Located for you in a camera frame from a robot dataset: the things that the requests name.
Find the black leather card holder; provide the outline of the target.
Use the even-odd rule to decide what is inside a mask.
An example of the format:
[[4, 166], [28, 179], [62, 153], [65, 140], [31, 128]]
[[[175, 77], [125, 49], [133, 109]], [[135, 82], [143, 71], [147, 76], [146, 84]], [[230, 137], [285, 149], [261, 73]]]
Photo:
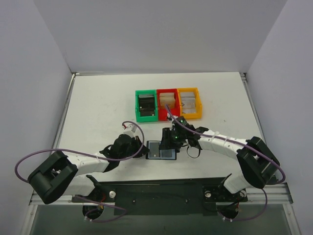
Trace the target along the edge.
[[146, 146], [149, 152], [146, 154], [147, 160], [176, 160], [177, 153], [174, 149], [161, 150], [161, 141], [147, 141]]

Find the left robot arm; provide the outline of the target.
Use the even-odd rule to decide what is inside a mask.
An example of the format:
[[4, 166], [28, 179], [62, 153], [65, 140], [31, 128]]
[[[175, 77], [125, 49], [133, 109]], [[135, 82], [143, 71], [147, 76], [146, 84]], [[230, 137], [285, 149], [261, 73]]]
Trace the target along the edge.
[[109, 172], [124, 159], [140, 158], [148, 153], [149, 149], [139, 136], [121, 134], [113, 144], [91, 157], [82, 153], [67, 156], [64, 149], [58, 149], [28, 176], [27, 181], [45, 204], [55, 202], [62, 195], [76, 194], [94, 202], [99, 199], [101, 190], [87, 175]]

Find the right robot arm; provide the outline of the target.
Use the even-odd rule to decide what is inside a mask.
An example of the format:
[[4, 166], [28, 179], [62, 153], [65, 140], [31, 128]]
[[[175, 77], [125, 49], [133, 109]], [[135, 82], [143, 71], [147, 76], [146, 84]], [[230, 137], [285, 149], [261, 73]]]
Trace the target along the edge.
[[183, 116], [162, 129], [161, 150], [179, 152], [186, 145], [200, 152], [212, 151], [237, 160], [240, 170], [229, 173], [219, 187], [219, 196], [230, 200], [248, 186], [263, 189], [280, 168], [280, 163], [259, 137], [232, 138], [206, 127], [195, 128]]

